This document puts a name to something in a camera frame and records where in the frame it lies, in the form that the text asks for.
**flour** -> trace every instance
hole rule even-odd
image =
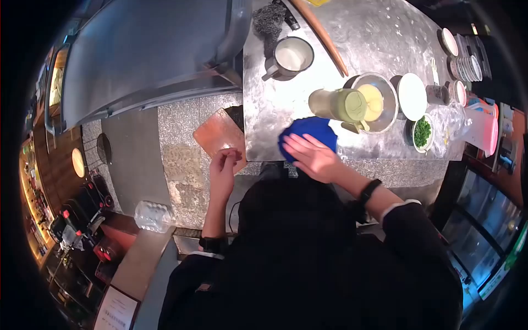
[[[277,62],[285,69],[299,71],[304,68],[305,57],[297,50],[290,48],[277,49],[275,57]]]

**plastic bag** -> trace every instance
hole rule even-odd
[[[431,151],[442,158],[447,151],[450,140],[460,137],[466,126],[466,113],[464,107],[459,103],[451,103],[448,106],[438,106],[430,113],[435,123],[435,136]]]
[[[166,233],[172,223],[167,206],[147,201],[137,204],[134,220],[138,227],[158,233]]]
[[[81,236],[77,236],[73,228],[67,224],[62,231],[62,242],[61,247],[64,251],[69,250],[70,248],[78,249],[84,251],[82,246]]]

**display fridge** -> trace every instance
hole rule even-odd
[[[524,247],[527,224],[522,209],[493,184],[471,168],[456,172],[461,185],[446,177],[432,220],[459,274],[466,318],[507,278]]]

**black wrist strap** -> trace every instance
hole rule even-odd
[[[374,190],[381,184],[380,179],[375,179],[369,182],[369,184],[361,191],[360,195],[360,204],[362,206],[365,206],[367,201],[370,199],[370,196],[372,196],[372,193]]]
[[[229,246],[227,237],[202,237],[198,244],[203,248],[204,252],[223,254]]]

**pink container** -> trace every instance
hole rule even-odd
[[[498,122],[493,115],[471,108],[465,108],[466,122],[471,119],[471,125],[461,138],[484,151],[486,157],[495,153],[498,138]]]

